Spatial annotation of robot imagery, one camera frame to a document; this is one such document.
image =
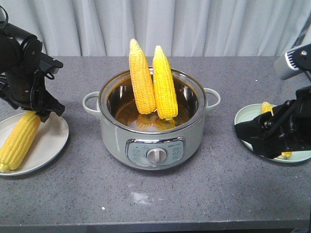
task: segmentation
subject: electric pot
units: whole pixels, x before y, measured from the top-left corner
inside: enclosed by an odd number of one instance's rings
[[[178,116],[171,121],[156,113],[138,113],[129,70],[84,97],[85,111],[100,120],[104,145],[122,163],[144,170],[168,169],[186,161],[200,146],[205,115],[219,105],[220,95],[183,72],[172,69],[172,74]],[[208,93],[217,98],[211,106]],[[90,98],[97,98],[96,109],[86,106]]]

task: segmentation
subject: curtain fold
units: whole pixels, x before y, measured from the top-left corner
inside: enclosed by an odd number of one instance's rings
[[[304,28],[310,0],[0,0],[51,56],[275,56]],[[307,31],[303,43],[311,42]]]

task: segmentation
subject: table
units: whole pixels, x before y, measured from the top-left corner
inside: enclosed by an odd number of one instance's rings
[[[202,144],[190,159],[144,171],[109,154],[99,121],[82,107],[86,94],[128,70],[128,57],[55,58],[64,67],[46,87],[66,106],[69,139],[41,169],[0,177],[0,232],[308,228],[310,161],[282,164],[254,155],[233,127],[246,105],[295,99],[310,84],[304,74],[280,80],[276,57],[170,57],[172,68],[218,91],[222,101],[206,116]],[[0,109],[0,121],[21,112],[4,101]]]

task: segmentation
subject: white plate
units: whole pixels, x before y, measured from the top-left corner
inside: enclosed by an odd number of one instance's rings
[[[23,114],[12,116],[0,122],[0,147],[2,147]],[[34,141],[18,169],[0,173],[0,176],[22,175],[43,167],[63,149],[68,135],[67,122],[55,113],[51,113],[45,123],[41,122]]]
[[[240,109],[234,118],[234,124],[254,119],[260,114],[261,103],[255,103]],[[242,142],[250,149],[253,150],[252,145],[242,140]],[[311,151],[294,151],[287,159],[274,158],[273,161],[280,163],[299,163],[311,158]]]

